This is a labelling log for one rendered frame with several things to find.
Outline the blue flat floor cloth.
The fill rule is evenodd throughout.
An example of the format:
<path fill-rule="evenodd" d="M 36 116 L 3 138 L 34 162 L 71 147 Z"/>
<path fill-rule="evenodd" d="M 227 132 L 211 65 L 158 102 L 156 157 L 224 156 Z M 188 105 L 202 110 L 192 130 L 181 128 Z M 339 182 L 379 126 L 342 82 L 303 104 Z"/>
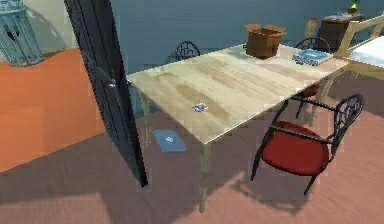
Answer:
<path fill-rule="evenodd" d="M 162 153 L 178 153 L 187 151 L 184 141 L 179 137 L 176 131 L 159 129 L 153 130 L 152 133 Z"/>

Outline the light wooden bed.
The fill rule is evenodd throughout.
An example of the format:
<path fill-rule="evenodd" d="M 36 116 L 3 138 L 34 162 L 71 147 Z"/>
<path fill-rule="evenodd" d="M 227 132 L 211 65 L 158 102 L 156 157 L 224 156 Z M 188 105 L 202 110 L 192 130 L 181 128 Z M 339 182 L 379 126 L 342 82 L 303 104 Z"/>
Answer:
<path fill-rule="evenodd" d="M 354 35 L 369 27 L 374 27 L 370 37 L 356 45 L 351 45 Z M 384 80 L 384 14 L 362 21 L 351 21 L 335 53 L 336 58 L 346 60 L 344 70 L 368 77 Z"/>

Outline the black chair with red seat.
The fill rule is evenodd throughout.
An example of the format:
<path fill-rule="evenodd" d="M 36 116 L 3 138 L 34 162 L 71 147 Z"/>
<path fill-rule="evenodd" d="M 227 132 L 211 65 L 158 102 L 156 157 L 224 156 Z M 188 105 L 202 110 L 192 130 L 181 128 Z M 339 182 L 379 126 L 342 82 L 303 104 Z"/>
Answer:
<path fill-rule="evenodd" d="M 175 49 L 175 58 L 177 61 L 200 56 L 199 48 L 189 40 L 182 41 Z"/>
<path fill-rule="evenodd" d="M 314 49 L 322 52 L 329 53 L 330 52 L 330 46 L 328 42 L 320 37 L 307 37 L 304 40 L 300 41 L 296 48 L 305 50 L 305 49 Z M 297 94 L 297 97 L 301 98 L 310 98 L 315 96 L 318 93 L 318 90 L 320 88 L 320 85 L 318 83 L 311 85 L 310 87 L 306 88 L 304 91 Z"/>
<path fill-rule="evenodd" d="M 301 125 L 279 119 L 286 109 L 285 100 L 266 131 L 256 152 L 250 180 L 253 181 L 260 161 L 296 176 L 311 177 L 304 194 L 307 194 L 316 178 L 326 170 L 337 153 L 348 128 L 359 117 L 364 107 L 361 94 L 342 99 L 336 107 L 298 96 L 291 100 L 319 106 L 333 112 L 333 132 L 326 138 Z"/>

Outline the blue patterned book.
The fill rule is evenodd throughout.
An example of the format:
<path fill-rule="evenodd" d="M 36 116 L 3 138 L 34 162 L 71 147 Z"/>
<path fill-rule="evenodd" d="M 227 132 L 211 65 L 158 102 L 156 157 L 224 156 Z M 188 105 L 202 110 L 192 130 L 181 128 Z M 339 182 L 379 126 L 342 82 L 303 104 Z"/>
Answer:
<path fill-rule="evenodd" d="M 333 57 L 332 54 L 314 50 L 314 49 L 305 49 L 296 53 L 292 59 L 300 65 L 310 65 L 310 66 L 318 66 L 325 61 L 331 59 Z"/>

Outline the brown cardboard box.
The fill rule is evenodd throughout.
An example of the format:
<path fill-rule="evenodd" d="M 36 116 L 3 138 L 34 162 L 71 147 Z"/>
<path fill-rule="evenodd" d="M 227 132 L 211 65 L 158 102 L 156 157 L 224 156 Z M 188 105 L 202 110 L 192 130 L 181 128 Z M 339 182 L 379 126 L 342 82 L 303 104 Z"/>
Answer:
<path fill-rule="evenodd" d="M 282 37 L 286 34 L 284 27 L 265 25 L 261 27 L 257 23 L 245 26 L 248 32 L 248 40 L 245 46 L 246 54 L 259 59 L 268 59 L 277 54 Z"/>

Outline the light wooden table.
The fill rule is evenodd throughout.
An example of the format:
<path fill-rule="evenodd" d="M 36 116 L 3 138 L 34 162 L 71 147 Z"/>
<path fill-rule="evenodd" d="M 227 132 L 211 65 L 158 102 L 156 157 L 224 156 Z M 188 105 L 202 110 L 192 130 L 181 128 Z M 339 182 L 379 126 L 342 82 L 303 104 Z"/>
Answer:
<path fill-rule="evenodd" d="M 127 76 L 139 91 L 145 116 L 153 102 L 201 144 L 201 212 L 212 144 L 309 85 L 330 80 L 348 64 L 332 57 L 318 66 L 299 65 L 292 60 L 297 52 L 281 45 L 275 56 L 261 60 L 238 45 Z M 195 112 L 192 106 L 197 103 L 208 109 Z"/>

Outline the dark brown side table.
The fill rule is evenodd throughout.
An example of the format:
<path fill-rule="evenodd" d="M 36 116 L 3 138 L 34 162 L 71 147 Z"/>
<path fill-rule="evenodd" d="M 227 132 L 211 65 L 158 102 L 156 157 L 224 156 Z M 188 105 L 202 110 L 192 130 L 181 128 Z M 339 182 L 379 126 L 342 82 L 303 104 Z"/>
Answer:
<path fill-rule="evenodd" d="M 363 14 L 358 13 L 342 19 L 323 18 L 317 32 L 318 40 L 315 42 L 315 48 L 320 50 L 329 49 L 330 53 L 336 52 L 339 49 L 349 22 L 361 21 L 363 17 Z"/>

